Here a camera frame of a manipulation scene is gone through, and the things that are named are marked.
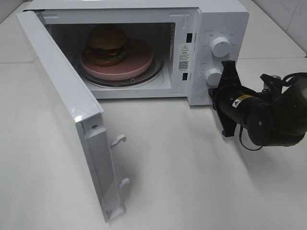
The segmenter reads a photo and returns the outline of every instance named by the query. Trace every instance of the white knob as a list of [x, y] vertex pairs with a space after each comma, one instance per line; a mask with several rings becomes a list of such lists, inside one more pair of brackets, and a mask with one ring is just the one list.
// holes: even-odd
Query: white knob
[[211, 43], [211, 51], [218, 58], [226, 56], [230, 52], [229, 40], [225, 37], [217, 37]]
[[205, 73], [207, 83], [211, 86], [219, 84], [221, 75], [222, 73], [219, 69], [210, 69]]

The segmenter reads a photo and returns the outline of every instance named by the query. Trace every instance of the cable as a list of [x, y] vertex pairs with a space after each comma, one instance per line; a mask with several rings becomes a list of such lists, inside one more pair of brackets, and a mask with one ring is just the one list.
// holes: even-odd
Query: cable
[[247, 148], [243, 143], [242, 143], [242, 132], [243, 132], [243, 126], [240, 126], [240, 132], [239, 132], [239, 140], [240, 140], [240, 143], [241, 145], [246, 148], [247, 150], [250, 150], [250, 151], [258, 151], [262, 148], [262, 146], [260, 146], [258, 149], [249, 149]]
[[295, 82], [297, 77], [307, 77], [307, 73], [299, 72], [299, 73], [289, 74], [283, 78], [282, 82], [284, 83], [284, 86], [290, 86]]

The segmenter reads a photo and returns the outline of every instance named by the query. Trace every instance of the open microwave door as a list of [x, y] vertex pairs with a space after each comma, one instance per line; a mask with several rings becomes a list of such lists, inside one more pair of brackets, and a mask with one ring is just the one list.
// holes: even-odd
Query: open microwave door
[[102, 119], [103, 109], [63, 55], [33, 11], [17, 14], [35, 67], [63, 132], [76, 157], [87, 161], [94, 188], [108, 222], [124, 211], [110, 155], [111, 145]]

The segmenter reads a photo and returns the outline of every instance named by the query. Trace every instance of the white microwave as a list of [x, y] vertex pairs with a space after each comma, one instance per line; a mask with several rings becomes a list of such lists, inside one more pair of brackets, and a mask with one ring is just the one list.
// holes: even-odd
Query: white microwave
[[[221, 61], [238, 59], [248, 16], [237, 0], [34, 0], [17, 14], [50, 105], [76, 157], [85, 156], [106, 222], [124, 211], [118, 192], [124, 182], [115, 179], [110, 149], [126, 137], [109, 143], [96, 99], [211, 104], [208, 89], [219, 82]], [[80, 54], [89, 32], [110, 23], [152, 48], [146, 74], [105, 81], [84, 71]]]

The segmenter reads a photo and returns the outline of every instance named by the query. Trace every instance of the wall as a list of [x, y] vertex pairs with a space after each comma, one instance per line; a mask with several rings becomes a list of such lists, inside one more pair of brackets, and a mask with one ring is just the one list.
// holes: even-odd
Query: wall
[[254, 0], [307, 52], [307, 0]]
[[26, 0], [0, 0], [0, 23]]

